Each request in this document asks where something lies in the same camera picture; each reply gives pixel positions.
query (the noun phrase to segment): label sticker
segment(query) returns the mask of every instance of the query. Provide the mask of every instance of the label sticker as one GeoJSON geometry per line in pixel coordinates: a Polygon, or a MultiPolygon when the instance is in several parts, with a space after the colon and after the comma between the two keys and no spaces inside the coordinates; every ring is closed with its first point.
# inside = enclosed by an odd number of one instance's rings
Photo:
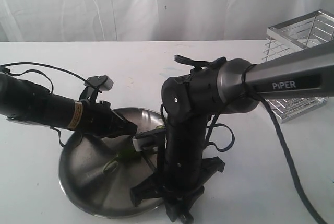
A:
{"type": "Polygon", "coordinates": [[[84,110],[80,101],[74,101],[74,104],[74,113],[71,122],[67,126],[68,129],[75,129],[78,126],[81,120],[82,111],[84,110]]]}

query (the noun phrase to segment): white curtain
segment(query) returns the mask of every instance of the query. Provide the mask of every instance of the white curtain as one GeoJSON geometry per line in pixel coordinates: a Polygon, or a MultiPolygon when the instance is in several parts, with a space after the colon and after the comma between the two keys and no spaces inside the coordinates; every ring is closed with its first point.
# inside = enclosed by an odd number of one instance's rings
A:
{"type": "Polygon", "coordinates": [[[320,8],[334,12],[334,0],[0,0],[0,39],[263,39],[267,27],[320,8]]]}

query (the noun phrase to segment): metal plate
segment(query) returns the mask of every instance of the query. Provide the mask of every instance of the metal plate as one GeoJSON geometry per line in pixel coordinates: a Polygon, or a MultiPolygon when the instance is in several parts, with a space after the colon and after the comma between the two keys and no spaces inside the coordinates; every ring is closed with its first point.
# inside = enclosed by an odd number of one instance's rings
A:
{"type": "MultiPolygon", "coordinates": [[[[137,124],[138,132],[163,125],[161,116],[147,109],[122,108],[115,112],[137,124]]],[[[102,140],[81,137],[79,133],[72,134],[61,154],[58,170],[61,187],[74,205],[95,216],[121,218],[152,210],[162,203],[161,199],[148,199],[136,208],[131,203],[130,188],[152,174],[143,158],[119,162],[111,172],[102,172],[118,151],[131,144],[128,136],[102,140]]],[[[156,155],[150,159],[156,165],[156,155]]]]}

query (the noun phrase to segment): wire basket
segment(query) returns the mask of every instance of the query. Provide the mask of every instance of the wire basket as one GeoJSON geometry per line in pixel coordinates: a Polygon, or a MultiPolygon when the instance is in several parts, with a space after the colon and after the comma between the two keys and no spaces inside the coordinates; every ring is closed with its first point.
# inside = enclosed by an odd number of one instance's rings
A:
{"type": "MultiPolygon", "coordinates": [[[[318,10],[267,29],[268,43],[263,60],[284,55],[333,40],[334,15],[318,10]]],[[[267,100],[278,120],[283,123],[327,102],[327,97],[267,100]]]]}

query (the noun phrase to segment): white table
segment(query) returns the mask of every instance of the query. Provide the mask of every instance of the white table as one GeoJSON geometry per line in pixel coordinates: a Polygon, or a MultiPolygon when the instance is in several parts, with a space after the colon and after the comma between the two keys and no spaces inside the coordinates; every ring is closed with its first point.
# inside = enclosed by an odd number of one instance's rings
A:
{"type": "MultiPolygon", "coordinates": [[[[100,95],[113,108],[158,110],[161,85],[169,76],[187,74],[189,67],[173,61],[174,54],[197,60],[245,58],[261,62],[265,41],[207,42],[58,42],[0,43],[0,63],[33,61],[72,70],[84,77],[109,75],[115,82],[100,95]]],[[[13,67],[12,72],[27,69],[13,67]]],[[[55,93],[78,98],[83,84],[64,73],[44,69],[55,93]]],[[[49,87],[37,74],[26,79],[49,87]]],[[[329,223],[334,220],[334,103],[283,124],[282,129],[311,202],[329,223]]],[[[227,153],[212,147],[205,157],[218,155],[225,171],[215,174],[191,213],[195,223],[309,223],[314,220],[300,201],[267,112],[224,115],[220,122],[235,132],[227,153]]],[[[57,177],[61,147],[54,131],[24,126],[0,117],[0,222],[11,223],[170,223],[164,207],[141,216],[107,220],[76,208],[63,194],[57,177]]],[[[70,132],[63,131],[63,139],[70,132]]],[[[220,146],[230,141],[219,129],[212,137],[220,146]]]]}

